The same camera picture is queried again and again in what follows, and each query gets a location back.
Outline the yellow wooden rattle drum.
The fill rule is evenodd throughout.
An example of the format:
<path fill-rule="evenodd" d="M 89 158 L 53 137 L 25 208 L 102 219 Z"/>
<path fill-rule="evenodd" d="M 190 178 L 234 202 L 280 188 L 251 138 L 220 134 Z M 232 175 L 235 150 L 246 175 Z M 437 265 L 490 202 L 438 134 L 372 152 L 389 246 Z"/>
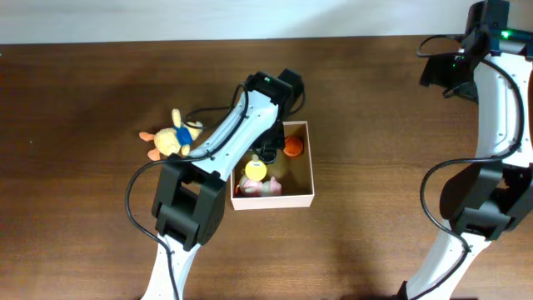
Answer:
<path fill-rule="evenodd" d="M 267 175 L 267 166 L 256 154 L 253 154 L 245 166 L 244 173 L 250 180 L 260 182 Z"/>

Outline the orange round puck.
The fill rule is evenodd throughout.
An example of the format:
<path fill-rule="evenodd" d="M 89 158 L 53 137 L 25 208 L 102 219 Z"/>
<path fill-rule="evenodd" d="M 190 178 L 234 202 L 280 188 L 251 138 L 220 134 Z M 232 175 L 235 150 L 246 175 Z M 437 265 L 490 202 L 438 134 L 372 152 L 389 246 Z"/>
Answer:
<path fill-rule="evenodd" d="M 285 138 L 285 147 L 283 152 L 288 157 L 297 157 L 303 154 L 304 152 L 304 143 L 298 136 L 290 136 Z"/>

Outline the pink white bunny figurine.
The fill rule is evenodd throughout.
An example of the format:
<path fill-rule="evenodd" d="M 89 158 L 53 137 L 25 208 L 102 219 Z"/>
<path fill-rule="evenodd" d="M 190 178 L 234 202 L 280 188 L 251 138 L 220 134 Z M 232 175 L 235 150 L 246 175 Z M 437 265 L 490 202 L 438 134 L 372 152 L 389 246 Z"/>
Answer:
<path fill-rule="evenodd" d="M 281 196 L 282 185 L 274 177 L 270 177 L 265 182 L 259 182 L 243 175 L 235 192 L 240 197 L 246 198 L 278 197 Z"/>

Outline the yellow plush duck toy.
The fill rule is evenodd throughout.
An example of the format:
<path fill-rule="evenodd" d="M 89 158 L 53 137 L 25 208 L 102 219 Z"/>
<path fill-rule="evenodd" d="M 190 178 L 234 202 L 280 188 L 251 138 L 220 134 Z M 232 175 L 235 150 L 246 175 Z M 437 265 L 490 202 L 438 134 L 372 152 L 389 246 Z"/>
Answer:
<path fill-rule="evenodd" d="M 192 144 L 202 133 L 201 122 L 183 122 L 179 109 L 172 110 L 172 127 L 163 128 L 157 133 L 140 132 L 139 138 L 145 142 L 153 142 L 154 148 L 147 152 L 152 161 L 161 159 L 161 155 L 169 157 L 172 154 L 187 156 Z"/>

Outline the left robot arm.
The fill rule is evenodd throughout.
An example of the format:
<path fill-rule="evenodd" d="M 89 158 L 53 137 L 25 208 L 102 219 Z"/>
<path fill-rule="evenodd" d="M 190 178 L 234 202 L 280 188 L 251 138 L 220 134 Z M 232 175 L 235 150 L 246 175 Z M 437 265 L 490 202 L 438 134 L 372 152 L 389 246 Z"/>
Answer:
<path fill-rule="evenodd" d="M 162 170 L 152 215 L 157 255 L 145 299 L 181 299 L 194 257 L 224 215 L 227 179 L 249 149 L 271 157 L 284 145 L 283 121 L 305 101 L 301 76 L 286 69 L 257 72 L 234 92 L 235 104 L 214 133 L 184 157 L 172 154 Z"/>

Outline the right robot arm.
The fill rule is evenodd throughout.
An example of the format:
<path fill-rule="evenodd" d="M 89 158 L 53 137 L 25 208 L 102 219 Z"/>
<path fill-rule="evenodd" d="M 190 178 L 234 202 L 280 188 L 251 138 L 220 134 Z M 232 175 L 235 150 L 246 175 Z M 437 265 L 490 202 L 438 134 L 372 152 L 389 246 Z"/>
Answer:
<path fill-rule="evenodd" d="M 440 232 L 418 272 L 404 281 L 398 299 L 449 299 L 474 259 L 532 211 L 532 136 L 529 88 L 532 34 L 509 27 L 510 3 L 479 1 L 470 6 L 466 30 L 452 36 L 456 52 L 423 53 L 420 84 L 440 86 L 478 106 L 474 158 L 452 159 L 423 177 L 424 191 L 437 170 L 464 163 L 440 197 L 440 219 L 421 207 Z"/>

